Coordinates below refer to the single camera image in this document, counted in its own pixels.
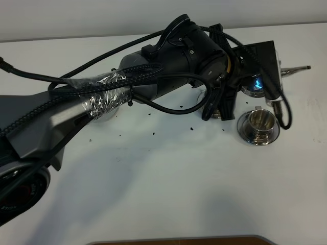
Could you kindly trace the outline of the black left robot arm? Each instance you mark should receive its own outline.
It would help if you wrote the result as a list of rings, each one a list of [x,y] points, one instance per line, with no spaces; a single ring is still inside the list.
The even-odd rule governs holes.
[[[279,66],[271,41],[242,45],[221,25],[206,28],[182,15],[153,34],[154,45],[126,55],[118,69],[91,78],[76,74],[136,44],[109,51],[57,78],[25,72],[1,61],[1,70],[49,83],[35,95],[1,96],[1,224],[33,207],[45,194],[48,168],[60,169],[66,144],[88,123],[124,103],[140,102],[183,115],[202,109],[230,120],[237,93],[255,77],[264,97],[279,109]]]

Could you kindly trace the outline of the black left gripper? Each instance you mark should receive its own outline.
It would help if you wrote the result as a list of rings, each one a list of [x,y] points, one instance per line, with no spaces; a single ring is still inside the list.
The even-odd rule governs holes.
[[[266,87],[264,85],[264,73],[269,74],[264,67],[265,59],[268,57],[268,52],[275,48],[274,42],[266,41],[253,43],[248,45],[243,45],[240,41],[236,40],[232,36],[223,32],[223,28],[220,24],[211,26],[208,28],[210,34],[215,34],[219,39],[217,43],[223,46],[223,42],[231,41],[236,47],[231,48],[227,43],[223,48],[225,51],[231,52],[229,55],[231,58],[239,60],[240,68],[240,79],[242,86],[245,85],[245,79],[247,77],[254,77],[255,75],[261,75],[263,82],[263,89]],[[219,112],[221,115],[221,120],[233,120],[235,119],[234,110],[236,104],[236,98],[238,94],[237,88],[226,87],[224,89],[223,95],[219,102]]]

